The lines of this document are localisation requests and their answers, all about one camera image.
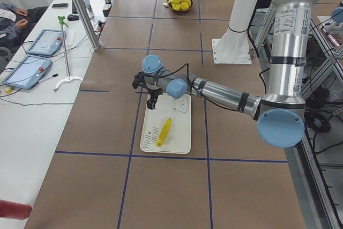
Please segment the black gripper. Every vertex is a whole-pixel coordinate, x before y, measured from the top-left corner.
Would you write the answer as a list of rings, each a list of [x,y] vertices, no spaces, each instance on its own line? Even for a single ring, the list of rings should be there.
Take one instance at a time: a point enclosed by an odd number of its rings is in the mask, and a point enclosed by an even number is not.
[[[139,86],[141,86],[142,88],[147,89],[148,94],[150,95],[150,98],[147,100],[147,108],[148,109],[153,109],[155,108],[156,102],[158,100],[158,96],[161,95],[161,89],[157,88],[157,89],[152,89],[151,86],[147,86],[147,82],[145,80],[145,75],[144,73],[138,72],[133,79],[132,82],[132,87],[134,89],[137,89]]]

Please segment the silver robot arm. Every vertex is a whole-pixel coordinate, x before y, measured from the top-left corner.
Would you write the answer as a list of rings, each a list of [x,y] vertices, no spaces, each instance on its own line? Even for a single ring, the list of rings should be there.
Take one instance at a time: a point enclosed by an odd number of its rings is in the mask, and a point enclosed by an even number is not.
[[[160,57],[148,55],[133,79],[133,88],[147,89],[149,109],[163,93],[178,99],[188,93],[225,109],[245,113],[257,121],[260,137],[268,144],[288,148],[305,132],[305,100],[301,97],[303,70],[311,10],[318,0],[271,0],[275,9],[273,43],[265,95],[256,97],[191,73],[179,74],[162,65]]]

